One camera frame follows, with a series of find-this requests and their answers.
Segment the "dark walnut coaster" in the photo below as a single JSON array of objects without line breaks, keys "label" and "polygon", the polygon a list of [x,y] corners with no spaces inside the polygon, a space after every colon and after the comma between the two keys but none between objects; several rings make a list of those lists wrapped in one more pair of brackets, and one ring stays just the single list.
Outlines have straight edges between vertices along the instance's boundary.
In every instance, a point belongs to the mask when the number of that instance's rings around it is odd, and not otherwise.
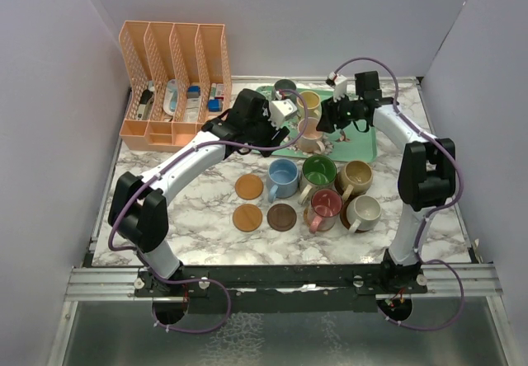
[{"label": "dark walnut coaster", "polygon": [[270,207],[266,218],[271,228],[279,232],[286,232],[296,224],[297,213],[290,205],[279,203]]}]

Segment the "light wood coaster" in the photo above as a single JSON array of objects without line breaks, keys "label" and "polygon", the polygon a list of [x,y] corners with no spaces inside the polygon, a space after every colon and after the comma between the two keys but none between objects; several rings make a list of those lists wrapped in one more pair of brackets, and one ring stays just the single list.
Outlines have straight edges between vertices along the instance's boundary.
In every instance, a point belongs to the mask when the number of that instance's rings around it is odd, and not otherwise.
[{"label": "light wood coaster", "polygon": [[254,204],[242,204],[233,212],[234,226],[243,232],[253,232],[262,224],[262,211]]},{"label": "light wood coaster", "polygon": [[252,200],[262,194],[264,185],[259,176],[245,174],[237,179],[234,188],[238,197],[245,200]]}]

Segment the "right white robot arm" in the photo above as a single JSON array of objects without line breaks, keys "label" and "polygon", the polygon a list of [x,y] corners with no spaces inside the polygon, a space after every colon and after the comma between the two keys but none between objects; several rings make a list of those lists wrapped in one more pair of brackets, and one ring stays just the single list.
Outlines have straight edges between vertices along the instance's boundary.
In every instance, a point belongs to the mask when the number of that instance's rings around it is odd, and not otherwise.
[{"label": "right white robot arm", "polygon": [[333,95],[321,103],[317,130],[330,134],[363,120],[367,129],[379,130],[403,153],[398,174],[402,214],[379,272],[379,285],[397,293],[418,276],[431,217],[454,196],[455,145],[448,138],[429,134],[405,116],[396,96],[382,96],[376,71],[355,75],[355,100],[348,96],[347,78],[341,74],[331,72],[326,83]]}]

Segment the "tan beige mug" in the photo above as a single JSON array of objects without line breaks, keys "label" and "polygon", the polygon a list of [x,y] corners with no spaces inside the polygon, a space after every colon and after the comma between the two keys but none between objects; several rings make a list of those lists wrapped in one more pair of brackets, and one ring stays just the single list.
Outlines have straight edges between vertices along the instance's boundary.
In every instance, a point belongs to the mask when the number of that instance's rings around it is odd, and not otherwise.
[{"label": "tan beige mug", "polygon": [[362,161],[348,162],[337,175],[342,199],[347,201],[363,195],[371,187],[373,177],[374,174],[369,164]]}]

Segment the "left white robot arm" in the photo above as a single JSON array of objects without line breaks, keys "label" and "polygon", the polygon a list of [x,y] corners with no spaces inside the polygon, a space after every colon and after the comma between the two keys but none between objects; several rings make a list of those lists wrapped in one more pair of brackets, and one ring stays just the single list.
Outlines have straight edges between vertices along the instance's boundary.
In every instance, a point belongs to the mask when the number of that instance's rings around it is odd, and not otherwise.
[{"label": "left white robot arm", "polygon": [[126,172],[116,182],[108,223],[111,234],[129,241],[156,274],[153,285],[170,296],[182,286],[182,267],[169,246],[168,206],[196,177],[233,153],[263,157],[285,148],[285,123],[297,113],[295,91],[280,89],[273,100],[243,89],[233,106],[208,120],[196,136],[165,162],[141,175]]}]

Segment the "blue mug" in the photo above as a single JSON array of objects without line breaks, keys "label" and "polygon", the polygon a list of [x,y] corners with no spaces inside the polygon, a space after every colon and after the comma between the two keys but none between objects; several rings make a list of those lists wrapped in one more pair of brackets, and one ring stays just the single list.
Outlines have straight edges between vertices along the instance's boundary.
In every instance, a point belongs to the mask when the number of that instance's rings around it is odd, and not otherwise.
[{"label": "blue mug", "polygon": [[299,169],[294,162],[284,158],[273,161],[266,177],[267,201],[272,204],[293,196],[298,185]]}]

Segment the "peach plastic file organizer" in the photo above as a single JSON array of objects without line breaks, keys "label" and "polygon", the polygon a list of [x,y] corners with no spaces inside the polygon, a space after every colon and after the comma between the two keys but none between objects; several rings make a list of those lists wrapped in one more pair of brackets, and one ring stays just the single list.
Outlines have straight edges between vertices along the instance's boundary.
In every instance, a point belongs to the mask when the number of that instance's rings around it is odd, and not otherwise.
[{"label": "peach plastic file organizer", "polygon": [[126,21],[119,42],[130,102],[120,137],[130,150],[175,152],[230,106],[232,77],[223,24]]}]

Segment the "white speckled mug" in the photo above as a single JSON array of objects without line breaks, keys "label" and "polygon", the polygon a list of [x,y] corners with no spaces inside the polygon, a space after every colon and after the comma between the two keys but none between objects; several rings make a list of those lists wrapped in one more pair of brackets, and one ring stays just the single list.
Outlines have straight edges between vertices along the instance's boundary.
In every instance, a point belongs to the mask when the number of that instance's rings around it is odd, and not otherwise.
[{"label": "white speckled mug", "polygon": [[346,209],[346,218],[350,224],[348,232],[367,232],[372,230],[380,220],[382,208],[380,203],[369,195],[359,195]]}]

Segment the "green mug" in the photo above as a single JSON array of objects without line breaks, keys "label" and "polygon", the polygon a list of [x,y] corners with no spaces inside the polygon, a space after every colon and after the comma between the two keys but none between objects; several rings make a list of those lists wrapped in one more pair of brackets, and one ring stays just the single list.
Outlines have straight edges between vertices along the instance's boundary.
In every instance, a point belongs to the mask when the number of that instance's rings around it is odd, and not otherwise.
[{"label": "green mug", "polygon": [[301,168],[298,204],[306,204],[318,190],[331,188],[337,176],[336,164],[328,157],[307,158]]}]

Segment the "light pink mug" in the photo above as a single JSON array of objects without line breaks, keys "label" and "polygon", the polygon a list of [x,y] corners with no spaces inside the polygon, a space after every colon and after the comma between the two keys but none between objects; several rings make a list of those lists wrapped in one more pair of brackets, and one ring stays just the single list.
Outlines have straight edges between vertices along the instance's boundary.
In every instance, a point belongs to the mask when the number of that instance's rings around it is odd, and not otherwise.
[{"label": "light pink mug", "polygon": [[304,132],[298,139],[298,149],[304,153],[317,153],[322,154],[326,148],[323,143],[323,133],[317,131],[318,119],[315,117],[308,117],[302,119],[297,126],[297,130],[300,133],[302,129]]}]

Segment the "woven rattan coaster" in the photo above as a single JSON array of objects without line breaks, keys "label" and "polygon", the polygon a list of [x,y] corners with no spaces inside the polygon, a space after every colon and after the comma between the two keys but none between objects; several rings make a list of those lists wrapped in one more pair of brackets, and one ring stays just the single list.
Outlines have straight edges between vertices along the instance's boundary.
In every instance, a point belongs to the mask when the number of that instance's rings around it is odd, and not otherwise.
[{"label": "woven rattan coaster", "polygon": [[308,205],[308,206],[304,209],[304,213],[303,213],[304,223],[305,223],[308,227],[311,225],[311,222],[312,222],[312,220],[310,219],[309,211],[310,211],[310,206]]}]

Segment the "red floral mug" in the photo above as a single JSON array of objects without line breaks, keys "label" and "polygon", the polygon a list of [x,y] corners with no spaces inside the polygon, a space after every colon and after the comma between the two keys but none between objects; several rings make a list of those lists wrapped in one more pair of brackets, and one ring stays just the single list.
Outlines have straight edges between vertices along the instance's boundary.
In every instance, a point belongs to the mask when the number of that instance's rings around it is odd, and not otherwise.
[{"label": "red floral mug", "polygon": [[333,227],[343,206],[342,197],[331,189],[318,190],[310,201],[307,222],[311,233],[324,232]]}]

